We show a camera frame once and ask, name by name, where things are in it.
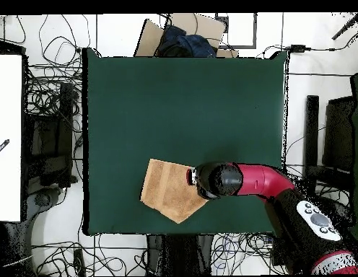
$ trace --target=white floor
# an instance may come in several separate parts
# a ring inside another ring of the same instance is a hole
[[[82,15],[65,15],[78,46],[97,47],[102,56],[132,56],[144,20],[149,18],[157,24],[160,22],[159,17],[154,14],[104,14],[97,16],[96,26],[96,15],[86,15],[85,17],[88,20],[90,40],[87,34],[86,19]],[[344,47],[349,38],[358,31],[358,25],[346,31],[335,41],[331,38],[351,17],[350,13],[258,13],[257,49],[240,50],[239,55],[241,57],[255,57],[262,53],[266,47],[281,44],[283,46],[304,44],[307,47],[317,49]],[[46,63],[41,56],[39,35],[43,41],[43,48],[59,35],[72,39],[71,31],[61,15],[50,15],[41,32],[40,28],[45,21],[45,15],[20,16],[20,19],[26,32],[26,40],[22,45],[27,49],[29,64]],[[250,20],[249,14],[230,14],[230,45],[250,45],[252,24],[246,22],[246,20]],[[3,38],[1,18],[0,38]],[[21,27],[15,16],[6,18],[6,39],[15,41],[23,39]],[[60,42],[51,45],[47,51],[50,57],[56,55],[59,46]],[[275,48],[272,48],[267,51],[265,57],[270,57],[275,50]],[[58,60],[67,61],[72,56],[72,52],[71,47],[64,45],[58,55]],[[344,50],[292,54],[289,71],[294,73],[294,75],[289,76],[288,92],[287,143],[291,144],[304,133],[305,98],[307,95],[316,94],[320,97],[319,127],[325,125],[325,109],[330,99],[352,95],[348,76],[358,72],[358,38]],[[347,76],[310,76],[306,74],[343,74]],[[319,133],[318,160],[320,163],[323,152],[323,135],[322,130]],[[302,163],[302,146],[303,141],[299,141],[290,149],[287,164]],[[82,150],[79,149],[77,158],[81,156]],[[82,163],[78,162],[78,165],[81,169]],[[78,175],[75,168],[73,168],[73,174]],[[76,242],[82,218],[82,200],[83,190],[80,181],[68,190],[66,200],[62,205],[52,208],[49,212],[38,217],[32,233],[32,244]],[[93,247],[93,237],[80,234],[80,242],[85,247]],[[147,246],[145,236],[121,234],[104,234],[100,245],[101,247],[138,248]],[[42,263],[53,251],[54,249],[35,249],[33,257],[35,265]],[[141,250],[103,249],[103,252],[106,257],[121,258],[126,263],[128,270],[136,265],[134,256],[141,255]],[[96,255],[102,256],[100,250],[96,250]],[[87,265],[92,263],[91,256],[84,254],[84,259]],[[110,266],[119,269],[121,264],[115,260],[110,263]],[[54,271],[54,268],[49,265],[45,267],[44,271]],[[213,269],[213,273],[216,275],[216,268]],[[242,264],[242,274],[269,274],[269,270],[260,258],[250,256]],[[105,268],[96,272],[96,276],[104,275],[110,275]],[[123,271],[116,273],[116,275],[123,275]],[[137,268],[130,275],[144,275],[144,271]]]

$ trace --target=towel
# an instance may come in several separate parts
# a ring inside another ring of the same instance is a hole
[[[196,186],[188,185],[188,168],[182,164],[150,159],[141,201],[178,224],[186,220],[207,202],[197,194]]]

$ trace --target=black object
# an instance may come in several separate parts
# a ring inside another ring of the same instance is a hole
[[[354,15],[352,19],[350,19],[333,37],[332,40],[337,39],[341,34],[346,32],[350,27],[352,27],[355,23],[358,22],[358,13]]]
[[[26,115],[30,137],[26,141],[29,178],[40,177],[40,184],[71,186],[72,105],[77,93],[72,84],[61,84],[59,115]]]
[[[344,171],[351,171],[352,124],[354,98],[342,97],[330,100],[326,108],[326,137],[323,164]]]
[[[9,139],[5,140],[1,145],[0,145],[0,151],[2,151],[6,145],[9,144]]]
[[[291,53],[304,53],[305,51],[310,51],[311,48],[307,48],[306,45],[291,45],[286,47],[287,50]]]
[[[209,276],[214,235],[147,235],[146,276]]]
[[[45,188],[29,195],[25,221],[0,222],[0,276],[35,276],[31,258],[32,227],[38,214],[57,204],[60,193],[59,188]]]
[[[282,249],[282,253],[276,257],[276,262],[283,262],[292,274],[310,274],[317,260],[327,253],[344,248],[343,240],[336,242],[321,239],[311,230],[296,208],[302,200],[304,198],[298,191],[288,189],[266,207],[276,236],[281,238],[277,240],[277,246],[279,252]]]
[[[318,162],[319,96],[307,96],[305,113],[305,177],[309,177],[309,166]],[[315,185],[316,181],[311,184],[310,192],[315,192]]]
[[[77,270],[78,277],[87,277],[85,273],[83,250],[81,248],[74,251],[74,267]]]
[[[174,25],[165,30],[157,54],[159,57],[217,57],[207,39],[200,35],[186,35],[186,31]]]
[[[243,175],[236,164],[210,162],[196,167],[196,179],[198,194],[213,199],[239,191]]]

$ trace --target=black cable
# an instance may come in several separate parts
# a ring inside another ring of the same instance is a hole
[[[198,18],[197,18],[197,16],[196,16],[196,13],[193,13],[193,15],[194,15],[194,18],[195,18],[195,20],[196,20],[196,31],[194,31],[194,35],[196,35],[196,34],[197,34],[197,31],[198,31]]]
[[[312,49],[311,51],[338,51],[338,50],[343,50],[345,48],[347,48],[349,46],[349,43],[354,39],[354,38],[358,38],[358,31],[349,39],[349,41],[347,42],[347,44],[342,47],[342,48],[329,48],[329,49]]]
[[[318,131],[321,131],[321,130],[323,130],[324,128],[326,128],[326,126],[323,126],[322,128],[319,128]],[[288,147],[288,149],[287,149],[286,156],[288,155],[288,151],[289,151],[289,149],[291,149],[291,146],[293,146],[296,142],[298,142],[298,141],[304,139],[304,137],[306,137],[306,135],[304,135],[303,137],[301,137],[301,138],[297,139],[296,141],[292,142],[292,144],[291,144],[291,145]]]
[[[77,139],[77,136],[76,136],[75,133],[74,133],[74,137],[75,137],[75,147],[74,147],[73,160],[74,160],[74,162],[75,162],[75,166],[77,167],[78,175],[79,175],[80,179],[83,181],[83,177],[82,177],[82,175],[80,174],[80,171],[79,171],[79,168],[78,168],[77,158],[75,157],[75,154],[76,154],[76,152],[77,152],[77,149],[79,148],[79,146],[78,146],[78,141],[80,140],[80,138],[82,137],[82,135],[79,137],[79,139]]]
[[[19,20],[19,24],[20,24],[20,27],[21,27],[21,30],[22,32],[24,33],[24,39],[21,41],[21,42],[17,42],[17,41],[13,41],[13,40],[8,40],[6,39],[5,35],[6,35],[6,31],[5,31],[5,27],[6,27],[6,17],[3,18],[3,21],[4,21],[4,36],[3,38],[0,38],[0,40],[3,40],[4,42],[6,43],[18,43],[18,44],[22,44],[26,41],[26,33],[25,33],[25,30],[24,30],[24,27],[22,26],[22,23],[21,23],[21,20],[19,18],[19,15],[16,15],[16,18],[17,20]]]

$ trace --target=wire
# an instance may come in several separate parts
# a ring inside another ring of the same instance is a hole
[[[347,44],[342,47],[342,48],[329,48],[329,49],[312,49],[311,51],[338,51],[338,50],[343,50],[345,48],[347,48],[349,46],[349,43],[354,39],[354,38],[358,38],[358,31],[349,39],[349,41],[347,42]]]
[[[194,31],[194,35],[196,35],[196,34],[197,34],[197,31],[198,31],[198,18],[197,18],[197,16],[196,16],[196,13],[193,13],[193,15],[194,15],[194,18],[195,18],[195,20],[196,20],[196,31]]]
[[[9,263],[8,265],[4,265],[3,268],[11,266],[11,265],[16,265],[18,263],[22,263],[23,261],[29,260],[30,258],[32,258],[34,255],[28,256],[26,258],[23,258],[21,260],[15,261],[14,263]]]
[[[323,130],[324,128],[326,128],[326,126],[323,126],[322,128],[319,128],[318,131],[321,131],[321,130]],[[298,142],[298,141],[304,139],[304,137],[306,137],[306,135],[304,135],[303,137],[301,137],[301,138],[297,139],[296,141],[292,142],[292,144],[291,144],[291,145],[288,147],[288,149],[287,149],[286,156],[288,155],[288,151],[289,151],[289,149],[291,149],[291,146],[293,146],[296,142]]]
[[[166,33],[167,30],[169,30],[169,29],[172,27],[172,25],[173,25],[173,21],[172,21],[171,18],[169,17],[169,14],[167,14],[167,16],[165,16],[165,15],[163,15],[163,14],[158,14],[158,15],[161,16],[161,17],[166,18],[167,21],[170,21],[170,25],[169,25],[169,27],[167,27],[167,28],[164,29],[164,32],[163,32],[163,34],[161,35],[161,38],[160,38],[160,42],[159,42],[158,46],[156,47],[156,50],[154,51],[153,56],[156,56],[156,53],[157,53],[157,51],[159,50],[159,47],[160,47],[161,44],[162,44],[162,40],[164,39],[165,33]]]
[[[4,18],[4,28],[6,27],[6,20]],[[18,44],[22,44],[26,41],[26,33],[25,33],[25,30],[24,30],[24,27],[22,26],[22,23],[21,23],[21,20],[19,18],[19,15],[16,15],[16,18],[17,20],[19,20],[19,24],[20,24],[20,27],[21,27],[21,30],[22,32],[24,33],[24,39],[21,41],[21,42],[17,42],[17,41],[13,41],[13,40],[8,40],[6,39],[6,37],[4,36],[3,38],[0,38],[0,40],[3,40],[4,42],[7,42],[7,43],[18,43]]]

